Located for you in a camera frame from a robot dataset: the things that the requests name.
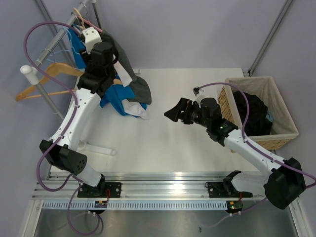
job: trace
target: white cloth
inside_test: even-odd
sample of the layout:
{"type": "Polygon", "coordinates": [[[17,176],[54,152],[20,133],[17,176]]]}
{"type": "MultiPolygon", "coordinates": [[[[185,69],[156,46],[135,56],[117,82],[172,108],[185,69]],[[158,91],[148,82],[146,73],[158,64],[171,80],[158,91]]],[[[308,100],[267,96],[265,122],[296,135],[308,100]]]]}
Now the white cloth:
{"type": "Polygon", "coordinates": [[[122,100],[125,113],[134,116],[140,116],[145,120],[149,119],[148,112],[138,102],[129,102],[127,99],[122,100]]]}
{"type": "Polygon", "coordinates": [[[133,81],[133,79],[127,73],[125,68],[119,63],[119,61],[117,61],[114,64],[114,68],[116,72],[118,73],[119,79],[122,81],[123,86],[127,87],[133,81]]]}

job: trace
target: wicker basket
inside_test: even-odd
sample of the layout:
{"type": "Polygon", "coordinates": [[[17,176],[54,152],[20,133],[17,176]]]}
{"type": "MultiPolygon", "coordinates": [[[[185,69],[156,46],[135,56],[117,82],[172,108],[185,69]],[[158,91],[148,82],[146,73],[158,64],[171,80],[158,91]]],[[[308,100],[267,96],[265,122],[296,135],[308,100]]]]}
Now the wicker basket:
{"type": "MultiPolygon", "coordinates": [[[[257,95],[275,118],[271,135],[250,137],[253,141],[267,150],[277,150],[298,136],[296,126],[272,77],[231,78],[226,79],[226,82],[237,85],[244,92],[257,95]]],[[[234,88],[223,86],[218,103],[223,117],[241,129],[241,119],[233,97],[235,91],[234,88]]]]}

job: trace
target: wooden hanger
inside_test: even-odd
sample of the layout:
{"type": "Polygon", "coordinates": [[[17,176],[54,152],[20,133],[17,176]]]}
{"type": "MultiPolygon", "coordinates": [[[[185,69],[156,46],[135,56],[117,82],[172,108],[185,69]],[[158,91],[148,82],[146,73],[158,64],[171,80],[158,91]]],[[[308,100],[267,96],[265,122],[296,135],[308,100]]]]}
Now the wooden hanger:
{"type": "MultiPolygon", "coordinates": [[[[56,77],[59,74],[66,74],[66,75],[71,75],[71,76],[76,76],[76,77],[80,77],[82,76],[83,72],[73,68],[72,66],[65,64],[65,63],[53,63],[51,65],[48,66],[46,73],[49,74],[52,77],[56,77]]],[[[48,77],[43,77],[39,83],[41,85],[45,84],[46,82],[49,81],[48,77]]],[[[31,94],[32,92],[35,91],[35,86],[31,85],[28,88],[26,88],[25,90],[23,90],[20,94],[18,94],[15,97],[16,101],[20,101],[23,99],[29,99],[29,98],[36,98],[36,97],[40,97],[40,95],[33,95],[33,96],[28,96],[29,94],[31,94]]],[[[68,91],[58,91],[58,92],[52,92],[49,93],[48,95],[58,95],[58,94],[65,94],[68,91]]]]}

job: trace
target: gray wall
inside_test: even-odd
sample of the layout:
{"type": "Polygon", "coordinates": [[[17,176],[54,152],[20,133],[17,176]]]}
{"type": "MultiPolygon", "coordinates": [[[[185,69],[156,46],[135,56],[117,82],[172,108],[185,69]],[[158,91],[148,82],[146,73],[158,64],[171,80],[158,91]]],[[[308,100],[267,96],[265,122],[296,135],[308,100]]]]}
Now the gray wall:
{"type": "MultiPolygon", "coordinates": [[[[274,77],[300,135],[278,153],[294,157],[316,175],[316,1],[297,0],[272,41],[255,75],[274,77]]],[[[314,235],[316,188],[302,194],[314,235]]]]}
{"type": "MultiPolygon", "coordinates": [[[[18,236],[25,220],[36,183],[35,169],[41,156],[39,144],[58,128],[57,117],[41,99],[16,102],[14,97],[29,86],[20,73],[20,67],[27,64],[23,54],[24,34],[34,24],[42,21],[32,0],[10,0],[0,2],[1,63],[0,63],[0,229],[1,236],[18,236]]],[[[28,49],[36,60],[47,46],[51,34],[42,27],[31,35],[28,49]]],[[[68,85],[73,78],[59,77],[68,85]]],[[[49,82],[49,91],[62,90],[49,82]]],[[[65,112],[69,95],[56,96],[56,105],[65,112]]],[[[47,172],[43,165],[42,174],[47,172]]]]}
{"type": "Polygon", "coordinates": [[[135,68],[245,68],[284,0],[98,0],[135,68]]]}

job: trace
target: black cloth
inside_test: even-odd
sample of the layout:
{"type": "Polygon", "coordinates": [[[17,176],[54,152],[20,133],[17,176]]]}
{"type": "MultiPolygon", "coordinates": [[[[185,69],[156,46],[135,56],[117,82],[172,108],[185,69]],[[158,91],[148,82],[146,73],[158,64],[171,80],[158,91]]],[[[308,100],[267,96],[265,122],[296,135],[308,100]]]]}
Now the black cloth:
{"type": "MultiPolygon", "coordinates": [[[[266,119],[268,107],[256,95],[245,93],[249,102],[249,118],[245,127],[247,136],[269,135],[272,123],[266,119]]],[[[241,122],[246,118],[247,106],[243,95],[237,91],[233,93],[241,122]]]]}

